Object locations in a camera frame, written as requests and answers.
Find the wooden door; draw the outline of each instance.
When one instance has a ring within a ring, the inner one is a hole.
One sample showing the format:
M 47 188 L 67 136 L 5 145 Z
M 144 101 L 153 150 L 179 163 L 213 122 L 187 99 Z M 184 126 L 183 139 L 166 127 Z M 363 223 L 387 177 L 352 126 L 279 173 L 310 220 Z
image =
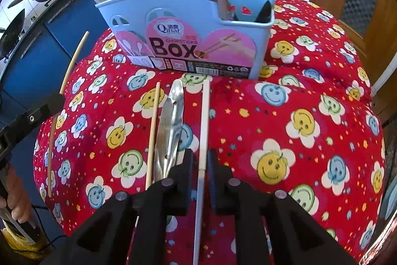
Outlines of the wooden door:
M 397 0 L 376 0 L 364 35 L 343 22 L 345 0 L 310 0 L 331 12 L 358 50 L 371 84 L 374 84 L 397 50 Z M 373 99 L 373 110 L 382 123 L 397 112 L 397 71 Z

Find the human hand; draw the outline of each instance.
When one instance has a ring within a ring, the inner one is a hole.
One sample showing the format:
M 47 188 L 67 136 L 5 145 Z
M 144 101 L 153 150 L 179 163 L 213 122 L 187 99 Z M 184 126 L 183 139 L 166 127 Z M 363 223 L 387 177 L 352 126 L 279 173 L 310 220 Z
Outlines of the human hand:
M 7 205 L 12 209 L 11 216 L 19 223 L 24 223 L 31 216 L 32 205 L 22 186 L 22 180 L 15 173 L 12 165 L 9 166 L 6 178 L 6 186 L 8 189 Z M 6 206 L 5 199 L 0 197 L 0 208 Z

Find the chopstick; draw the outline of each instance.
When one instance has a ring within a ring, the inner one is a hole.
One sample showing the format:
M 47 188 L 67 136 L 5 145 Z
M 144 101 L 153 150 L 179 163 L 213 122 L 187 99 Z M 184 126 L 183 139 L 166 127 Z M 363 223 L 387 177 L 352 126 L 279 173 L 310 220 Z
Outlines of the chopstick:
M 152 173 L 153 173 L 153 160 L 154 160 L 154 144 L 156 136 L 156 122 L 157 122 L 157 110 L 158 110 L 158 100 L 160 99 L 160 82 L 156 83 L 156 91 L 154 93 L 154 105 L 153 105 L 153 115 L 152 121 L 150 123 L 150 135 L 149 135 L 149 152 L 147 161 L 147 172 L 146 172 L 146 186 L 147 190 L 152 184 Z
M 85 41 L 87 40 L 88 35 L 90 32 L 86 31 L 84 33 L 83 38 L 81 39 L 79 45 L 77 46 L 77 49 L 75 53 L 73 54 L 72 59 L 70 60 L 69 66 L 66 70 L 64 80 L 62 81 L 61 89 L 59 90 L 60 94 L 64 94 L 65 88 L 67 85 L 67 81 L 73 71 L 74 64 L 76 63 L 77 57 L 79 56 L 81 49 L 83 48 L 83 45 Z M 58 119 L 59 113 L 55 114 L 54 117 L 52 118 L 52 125 L 51 125 L 51 132 L 50 132 L 50 142 L 48 143 L 48 168 L 47 168 L 47 189 L 48 189 L 48 197 L 52 197 L 52 188 L 51 188 L 51 158 L 52 158 L 52 149 L 54 147 L 54 133 L 55 133 L 55 125 L 56 125 L 56 120 Z
M 210 112 L 210 81 L 208 79 L 205 79 L 203 82 L 202 104 L 201 104 L 200 149 L 198 153 L 197 204 L 196 204 L 193 265 L 197 265 L 199 263 L 199 255 L 200 255 L 205 170 L 207 167 L 209 112 Z

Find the barcode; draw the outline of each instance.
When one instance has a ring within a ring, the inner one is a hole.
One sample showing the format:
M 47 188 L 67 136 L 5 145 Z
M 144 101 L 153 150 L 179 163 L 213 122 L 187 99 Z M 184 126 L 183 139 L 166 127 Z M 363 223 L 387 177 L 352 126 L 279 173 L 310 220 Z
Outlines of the barcode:
M 204 75 L 212 75 L 212 76 L 218 76 L 219 75 L 219 70 L 218 69 L 209 69 L 209 68 L 196 67 L 196 72 L 197 73 L 202 73 Z

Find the red tablecloth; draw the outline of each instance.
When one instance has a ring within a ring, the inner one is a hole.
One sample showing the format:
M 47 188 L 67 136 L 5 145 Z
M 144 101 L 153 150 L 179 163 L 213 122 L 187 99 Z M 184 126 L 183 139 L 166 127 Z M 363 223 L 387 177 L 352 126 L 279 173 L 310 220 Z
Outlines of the red tablecloth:
M 331 14 L 302 0 L 276 4 L 260 81 L 134 66 L 110 30 L 103 33 L 66 88 L 51 199 L 46 196 L 50 120 L 34 149 L 37 187 L 66 234 L 117 191 L 144 190 L 157 81 L 161 107 L 172 81 L 182 79 L 180 150 L 197 152 L 202 81 L 210 78 L 209 147 L 220 162 L 256 189 L 289 192 L 359 260 L 374 230 L 384 181 L 382 130 L 370 108 L 369 80 Z M 169 219 L 164 264 L 191 264 L 196 193 L 188 217 Z M 201 264 L 235 263 L 233 218 L 215 216 L 209 201 L 201 242 Z

